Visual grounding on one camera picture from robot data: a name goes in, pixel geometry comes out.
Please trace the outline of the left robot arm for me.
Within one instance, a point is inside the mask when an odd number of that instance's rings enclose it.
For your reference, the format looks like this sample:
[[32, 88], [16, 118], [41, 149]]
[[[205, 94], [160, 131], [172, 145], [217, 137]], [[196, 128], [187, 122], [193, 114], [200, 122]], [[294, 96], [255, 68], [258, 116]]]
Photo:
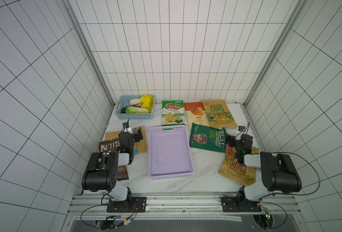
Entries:
[[113, 140], [100, 143], [98, 152], [92, 153], [82, 178], [82, 188], [90, 192], [107, 191], [108, 212], [135, 210], [129, 187], [118, 183], [118, 168], [132, 164], [135, 144], [145, 139], [142, 128], [132, 129], [128, 123]]

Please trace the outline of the beige red cassava chips bag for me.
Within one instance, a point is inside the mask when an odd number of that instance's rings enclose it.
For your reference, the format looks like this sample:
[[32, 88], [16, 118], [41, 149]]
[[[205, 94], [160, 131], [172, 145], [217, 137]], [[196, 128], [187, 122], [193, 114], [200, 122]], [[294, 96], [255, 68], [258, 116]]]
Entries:
[[202, 102], [184, 103], [184, 107], [190, 131], [193, 123], [197, 125], [210, 126]]

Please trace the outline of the sour cream onion chips bag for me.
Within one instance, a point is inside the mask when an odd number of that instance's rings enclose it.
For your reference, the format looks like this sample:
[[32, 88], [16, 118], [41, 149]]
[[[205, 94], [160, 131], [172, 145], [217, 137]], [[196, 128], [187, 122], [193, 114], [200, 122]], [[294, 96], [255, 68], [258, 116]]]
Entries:
[[237, 127], [225, 100], [203, 100], [202, 104], [211, 127], [219, 129]]

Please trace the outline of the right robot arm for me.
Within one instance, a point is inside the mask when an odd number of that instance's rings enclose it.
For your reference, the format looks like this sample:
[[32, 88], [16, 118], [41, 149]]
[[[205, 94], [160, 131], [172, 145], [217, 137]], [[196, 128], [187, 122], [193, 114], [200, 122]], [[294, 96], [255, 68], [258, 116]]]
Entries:
[[236, 212], [260, 212], [259, 200], [273, 194], [290, 194], [302, 188], [300, 176], [289, 155], [283, 153], [260, 152], [252, 154], [253, 137], [247, 134], [226, 139], [227, 148], [236, 150], [233, 160], [241, 166], [240, 171], [259, 168], [261, 179], [241, 187], [235, 197], [225, 198], [226, 205]]

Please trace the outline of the balsamico tomato chips bag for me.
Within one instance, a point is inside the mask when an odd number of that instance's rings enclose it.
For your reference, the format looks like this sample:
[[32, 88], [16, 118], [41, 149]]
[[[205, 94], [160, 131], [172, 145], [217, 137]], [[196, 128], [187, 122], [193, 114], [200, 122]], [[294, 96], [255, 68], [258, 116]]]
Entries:
[[226, 145], [225, 159], [218, 171], [220, 175], [226, 177], [243, 186], [250, 186], [256, 182], [257, 168], [243, 166], [236, 160], [236, 149]]

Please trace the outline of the green Real chips bag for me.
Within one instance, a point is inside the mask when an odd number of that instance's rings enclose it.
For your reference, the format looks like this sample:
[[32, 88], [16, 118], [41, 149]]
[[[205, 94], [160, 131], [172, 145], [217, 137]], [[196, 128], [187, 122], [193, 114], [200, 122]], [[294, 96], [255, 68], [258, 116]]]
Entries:
[[213, 152], [225, 153], [227, 133], [225, 128], [218, 129], [192, 124], [189, 146]]

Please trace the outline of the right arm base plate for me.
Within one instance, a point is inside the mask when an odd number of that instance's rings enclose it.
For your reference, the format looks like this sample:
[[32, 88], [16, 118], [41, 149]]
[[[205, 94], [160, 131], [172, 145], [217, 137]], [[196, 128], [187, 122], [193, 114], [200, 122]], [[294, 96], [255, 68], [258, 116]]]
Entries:
[[245, 198], [239, 200], [238, 197], [228, 197], [226, 195], [220, 195], [219, 202], [222, 205], [223, 212], [259, 213], [262, 211], [261, 207], [259, 207], [259, 202], [249, 201]]

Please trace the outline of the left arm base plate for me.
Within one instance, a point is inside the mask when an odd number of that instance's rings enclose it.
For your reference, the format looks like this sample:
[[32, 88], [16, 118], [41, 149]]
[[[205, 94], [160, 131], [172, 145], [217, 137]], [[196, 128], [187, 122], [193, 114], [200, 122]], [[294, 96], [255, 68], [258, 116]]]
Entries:
[[125, 201], [110, 201], [108, 203], [107, 213], [143, 213], [146, 208], [146, 197], [129, 197]]

